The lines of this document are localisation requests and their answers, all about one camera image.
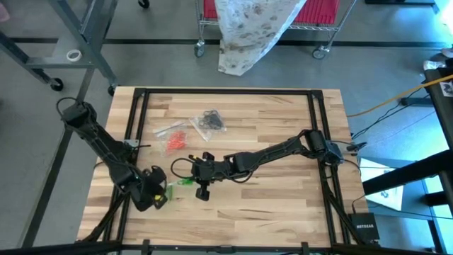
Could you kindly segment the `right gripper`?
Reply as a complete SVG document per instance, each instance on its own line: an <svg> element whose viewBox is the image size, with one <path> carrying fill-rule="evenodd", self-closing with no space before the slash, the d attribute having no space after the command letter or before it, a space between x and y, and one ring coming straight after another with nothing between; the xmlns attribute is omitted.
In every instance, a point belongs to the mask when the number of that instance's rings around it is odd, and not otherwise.
<svg viewBox="0 0 453 255"><path fill-rule="evenodd" d="M200 185L210 185L215 181L229 180L231 181L231 166L232 163L224 161L215 161L214 155L209 152L203 152L202 159L197 157L191 157L192 169L191 179ZM206 186L201 186L195 192L195 197L208 201L210 199L210 192Z"/></svg>

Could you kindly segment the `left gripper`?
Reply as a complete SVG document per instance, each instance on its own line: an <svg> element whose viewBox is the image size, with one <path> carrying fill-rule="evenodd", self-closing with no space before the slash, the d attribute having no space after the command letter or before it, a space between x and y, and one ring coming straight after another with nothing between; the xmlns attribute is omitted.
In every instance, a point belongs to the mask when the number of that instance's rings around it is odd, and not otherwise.
<svg viewBox="0 0 453 255"><path fill-rule="evenodd" d="M138 211L144 212L150 207L161 209L168 198L166 197L167 176L160 166L153 165L139 175L139 184L131 191L131 198ZM154 200L155 195L165 196L161 201Z"/></svg>

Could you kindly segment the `orange rubber band pile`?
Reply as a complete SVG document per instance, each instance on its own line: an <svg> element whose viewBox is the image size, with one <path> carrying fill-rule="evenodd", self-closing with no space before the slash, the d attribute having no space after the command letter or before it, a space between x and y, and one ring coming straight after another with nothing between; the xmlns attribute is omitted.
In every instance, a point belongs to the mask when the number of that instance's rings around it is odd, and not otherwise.
<svg viewBox="0 0 453 255"><path fill-rule="evenodd" d="M168 151L173 151L176 149L185 148L187 145L186 142L187 133L182 130L172 132L168 138L166 149Z"/></svg>

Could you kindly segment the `black rubber band pile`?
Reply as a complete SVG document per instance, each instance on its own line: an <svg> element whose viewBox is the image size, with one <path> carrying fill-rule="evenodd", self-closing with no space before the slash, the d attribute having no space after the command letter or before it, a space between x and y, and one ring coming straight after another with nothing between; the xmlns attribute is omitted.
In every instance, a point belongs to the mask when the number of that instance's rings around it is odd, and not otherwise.
<svg viewBox="0 0 453 255"><path fill-rule="evenodd" d="M224 128L223 120L217 110L206 110L202 118L198 121L198 125L211 130L221 130Z"/></svg>

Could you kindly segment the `white floral cloth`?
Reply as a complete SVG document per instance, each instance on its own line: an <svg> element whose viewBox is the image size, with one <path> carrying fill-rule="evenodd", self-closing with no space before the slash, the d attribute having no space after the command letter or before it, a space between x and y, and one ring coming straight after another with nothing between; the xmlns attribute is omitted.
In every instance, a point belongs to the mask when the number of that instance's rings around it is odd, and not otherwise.
<svg viewBox="0 0 453 255"><path fill-rule="evenodd" d="M214 0L222 39L218 71L241 76L264 57L307 0Z"/></svg>

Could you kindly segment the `red plastic bin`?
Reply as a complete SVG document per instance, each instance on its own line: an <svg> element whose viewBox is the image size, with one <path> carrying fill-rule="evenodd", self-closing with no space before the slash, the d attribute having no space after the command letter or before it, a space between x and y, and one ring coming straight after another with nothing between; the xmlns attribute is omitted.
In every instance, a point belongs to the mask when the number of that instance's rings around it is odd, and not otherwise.
<svg viewBox="0 0 453 255"><path fill-rule="evenodd" d="M203 16L205 18L217 19L215 0L203 0Z"/></svg>
<svg viewBox="0 0 453 255"><path fill-rule="evenodd" d="M340 0L306 0L295 23L334 24Z"/></svg>

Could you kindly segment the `white paper sheet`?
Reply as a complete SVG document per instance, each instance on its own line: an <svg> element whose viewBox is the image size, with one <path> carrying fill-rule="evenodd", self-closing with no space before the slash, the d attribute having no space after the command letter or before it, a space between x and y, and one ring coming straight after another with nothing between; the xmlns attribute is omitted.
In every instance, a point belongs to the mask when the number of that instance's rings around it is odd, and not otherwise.
<svg viewBox="0 0 453 255"><path fill-rule="evenodd" d="M361 181L364 183L370 179L393 171L394 168L362 158L360 160ZM365 198L373 203L400 211L403 202L403 186L386 189L378 193L366 195Z"/></svg>

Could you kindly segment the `black stand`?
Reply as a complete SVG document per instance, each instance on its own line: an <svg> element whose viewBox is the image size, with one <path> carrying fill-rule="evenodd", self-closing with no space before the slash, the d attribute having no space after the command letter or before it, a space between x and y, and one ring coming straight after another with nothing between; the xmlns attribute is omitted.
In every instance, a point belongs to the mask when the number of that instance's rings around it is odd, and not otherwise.
<svg viewBox="0 0 453 255"><path fill-rule="evenodd" d="M443 237L433 208L448 205L453 224L453 96L444 95L444 85L453 83L453 67L427 70L425 72L425 90L429 99L405 97L406 106L432 106L435 109L448 149L415 161L389 173L365 181L364 191L367 195L395 188L403 189L403 202L400 211L376 204L379 211L387 216L424 220L430 229L430 237L434 247L425 248L422 255L446 255L445 240L453 240L453 234Z"/></svg>

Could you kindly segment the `black aluminium table frame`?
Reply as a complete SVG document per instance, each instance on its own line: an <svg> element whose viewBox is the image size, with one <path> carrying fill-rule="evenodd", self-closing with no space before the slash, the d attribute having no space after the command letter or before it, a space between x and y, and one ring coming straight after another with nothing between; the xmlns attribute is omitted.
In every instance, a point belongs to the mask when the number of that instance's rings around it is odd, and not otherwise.
<svg viewBox="0 0 453 255"><path fill-rule="evenodd" d="M133 137L144 143L138 156L140 166L168 168L171 161L159 156L152 129L203 108L219 109L227 132L211 142L192 132L188 154L256 151L304 128L321 130L328 139L350 139L341 94L335 89L120 87L107 129L113 137ZM437 255L344 244L350 204L362 199L362 183L358 171L348 164L323 191L323 172L320 163L291 156L263 167L248 183L211 186L207 202L195 197L191 185L175 187L172 200L160 210L140 212L127 205L113 218L112 238L8 249L0 254L100 255L135 250L143 255L154 251Z"/></svg>

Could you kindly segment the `grey wheeled table frame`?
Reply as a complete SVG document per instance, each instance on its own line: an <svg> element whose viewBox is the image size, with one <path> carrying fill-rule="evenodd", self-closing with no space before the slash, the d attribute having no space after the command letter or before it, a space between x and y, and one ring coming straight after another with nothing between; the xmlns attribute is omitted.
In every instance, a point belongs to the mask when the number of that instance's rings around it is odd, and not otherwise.
<svg viewBox="0 0 453 255"><path fill-rule="evenodd" d="M47 75L46 69L85 69L84 86L89 85L94 71L98 70L108 80L108 94L112 96L119 86L119 81L102 56L101 49L118 0L88 0L82 8L82 16L77 16L68 0L47 1L67 29L67 32L57 39L52 55L31 57L1 31L0 50L53 91L61 91L64 82L60 78ZM80 50L83 55L78 62L70 62L67 59L67 52L74 49Z"/></svg>

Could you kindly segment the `black Netgear network switch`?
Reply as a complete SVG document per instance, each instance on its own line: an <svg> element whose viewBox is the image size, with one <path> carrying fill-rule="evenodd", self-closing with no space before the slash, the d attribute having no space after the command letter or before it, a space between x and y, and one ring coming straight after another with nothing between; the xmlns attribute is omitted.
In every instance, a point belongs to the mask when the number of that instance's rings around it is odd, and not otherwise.
<svg viewBox="0 0 453 255"><path fill-rule="evenodd" d="M352 224L361 240L366 244L378 244L379 232L373 213L349 214Z"/></svg>

